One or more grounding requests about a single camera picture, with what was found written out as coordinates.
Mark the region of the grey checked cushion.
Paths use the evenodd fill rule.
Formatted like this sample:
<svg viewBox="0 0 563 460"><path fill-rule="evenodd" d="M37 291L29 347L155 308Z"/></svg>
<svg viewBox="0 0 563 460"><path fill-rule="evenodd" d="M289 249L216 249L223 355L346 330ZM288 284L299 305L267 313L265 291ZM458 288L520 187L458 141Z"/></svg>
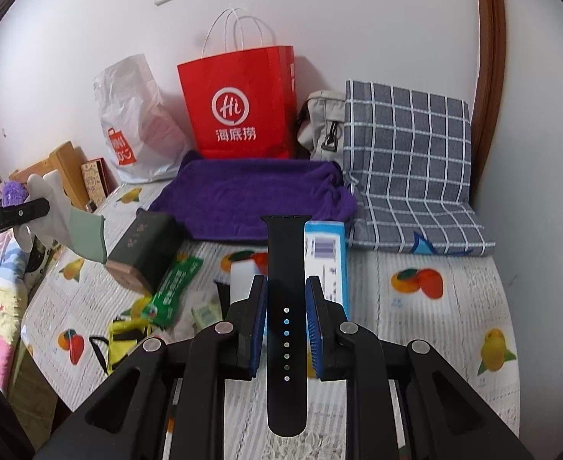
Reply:
<svg viewBox="0 0 563 460"><path fill-rule="evenodd" d="M343 171L356 199L353 247L422 255L485 256L494 240L469 204L467 103L349 80Z"/></svg>

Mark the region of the purple plush toy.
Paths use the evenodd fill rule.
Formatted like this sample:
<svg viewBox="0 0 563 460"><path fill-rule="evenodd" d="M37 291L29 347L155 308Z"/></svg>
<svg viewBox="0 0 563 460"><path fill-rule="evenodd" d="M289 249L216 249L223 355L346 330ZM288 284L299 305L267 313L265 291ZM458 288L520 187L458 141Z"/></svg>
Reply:
<svg viewBox="0 0 563 460"><path fill-rule="evenodd" d="M12 205L21 205L28 197L29 191L23 183L8 180L2 186L1 202L3 208L11 207Z"/></svg>

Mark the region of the red paper shopping bag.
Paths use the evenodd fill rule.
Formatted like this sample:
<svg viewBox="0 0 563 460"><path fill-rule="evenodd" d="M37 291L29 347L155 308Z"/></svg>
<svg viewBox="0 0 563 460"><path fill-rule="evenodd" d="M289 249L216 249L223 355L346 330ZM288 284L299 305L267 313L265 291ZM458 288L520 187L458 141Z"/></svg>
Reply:
<svg viewBox="0 0 563 460"><path fill-rule="evenodd" d="M197 151L207 159L295 156L295 53L241 48L178 65Z"/></svg>

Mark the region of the green snack packet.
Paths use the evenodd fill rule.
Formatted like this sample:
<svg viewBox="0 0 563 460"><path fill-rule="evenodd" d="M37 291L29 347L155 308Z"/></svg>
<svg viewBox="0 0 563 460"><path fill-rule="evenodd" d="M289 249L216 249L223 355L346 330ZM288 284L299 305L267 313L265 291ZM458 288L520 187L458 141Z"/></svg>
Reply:
<svg viewBox="0 0 563 460"><path fill-rule="evenodd" d="M196 256L180 253L164 275L157 292L143 307L141 318L160 328L169 327L179 311L182 294L203 263Z"/></svg>

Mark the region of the blue tissue pack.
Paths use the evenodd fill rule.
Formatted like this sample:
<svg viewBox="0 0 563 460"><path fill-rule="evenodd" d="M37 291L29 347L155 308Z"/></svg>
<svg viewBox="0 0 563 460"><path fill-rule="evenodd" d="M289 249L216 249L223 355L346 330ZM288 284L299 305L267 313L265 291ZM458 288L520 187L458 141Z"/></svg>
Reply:
<svg viewBox="0 0 563 460"><path fill-rule="evenodd" d="M346 234L343 222L305 223L305 277L318 276L326 300L343 306L350 316Z"/></svg>

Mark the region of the grey backpack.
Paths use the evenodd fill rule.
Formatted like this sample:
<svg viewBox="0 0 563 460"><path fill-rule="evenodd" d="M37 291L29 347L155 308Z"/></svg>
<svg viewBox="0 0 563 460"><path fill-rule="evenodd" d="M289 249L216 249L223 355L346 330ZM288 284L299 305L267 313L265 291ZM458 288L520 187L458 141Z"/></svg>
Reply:
<svg viewBox="0 0 563 460"><path fill-rule="evenodd" d="M345 95L333 90L312 92L298 114L298 143L309 159L343 164Z"/></svg>

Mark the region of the dark green gold box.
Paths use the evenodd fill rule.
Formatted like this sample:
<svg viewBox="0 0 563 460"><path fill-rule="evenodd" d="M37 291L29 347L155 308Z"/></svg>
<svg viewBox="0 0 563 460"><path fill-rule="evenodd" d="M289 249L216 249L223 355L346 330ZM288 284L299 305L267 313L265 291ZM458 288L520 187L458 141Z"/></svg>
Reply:
<svg viewBox="0 0 563 460"><path fill-rule="evenodd" d="M185 225L170 214L140 210L109 253L105 268L121 286L155 294L188 237Z"/></svg>

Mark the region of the purple towel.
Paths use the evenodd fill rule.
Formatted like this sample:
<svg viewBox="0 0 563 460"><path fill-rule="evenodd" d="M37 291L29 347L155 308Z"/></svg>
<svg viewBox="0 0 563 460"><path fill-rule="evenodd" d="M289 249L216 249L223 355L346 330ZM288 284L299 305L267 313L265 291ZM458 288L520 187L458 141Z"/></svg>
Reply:
<svg viewBox="0 0 563 460"><path fill-rule="evenodd" d="M206 159L192 151L150 209L171 215L198 241L262 242L264 216L348 223L357 203L334 162Z"/></svg>

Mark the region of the white glove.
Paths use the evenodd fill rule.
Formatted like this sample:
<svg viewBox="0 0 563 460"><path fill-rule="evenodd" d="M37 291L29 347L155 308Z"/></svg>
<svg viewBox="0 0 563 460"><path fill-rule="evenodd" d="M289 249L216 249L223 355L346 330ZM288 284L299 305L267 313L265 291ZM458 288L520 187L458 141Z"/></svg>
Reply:
<svg viewBox="0 0 563 460"><path fill-rule="evenodd" d="M13 228L13 235L20 248L30 252L34 237L45 246L53 241L67 247L81 258L105 264L105 218L74 207L63 190L58 170L31 174L27 180L29 199L45 198L49 202L49 214Z"/></svg>

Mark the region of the white Miniso plastic bag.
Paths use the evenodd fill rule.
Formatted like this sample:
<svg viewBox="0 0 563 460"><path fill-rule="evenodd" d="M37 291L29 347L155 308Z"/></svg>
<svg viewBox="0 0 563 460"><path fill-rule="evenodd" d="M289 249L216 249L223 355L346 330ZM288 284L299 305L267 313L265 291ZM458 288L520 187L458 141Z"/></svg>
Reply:
<svg viewBox="0 0 563 460"><path fill-rule="evenodd" d="M110 162L121 182L151 183L178 174L192 143L163 105L143 54L99 73L93 95Z"/></svg>

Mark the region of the white sponge block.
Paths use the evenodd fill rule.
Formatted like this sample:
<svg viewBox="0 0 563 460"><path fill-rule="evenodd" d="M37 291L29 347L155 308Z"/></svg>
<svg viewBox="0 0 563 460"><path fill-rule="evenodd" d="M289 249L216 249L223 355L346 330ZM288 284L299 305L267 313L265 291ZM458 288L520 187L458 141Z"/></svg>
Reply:
<svg viewBox="0 0 563 460"><path fill-rule="evenodd" d="M258 275L262 273L254 260L233 263L230 267L230 303L246 300L254 278Z"/></svg>

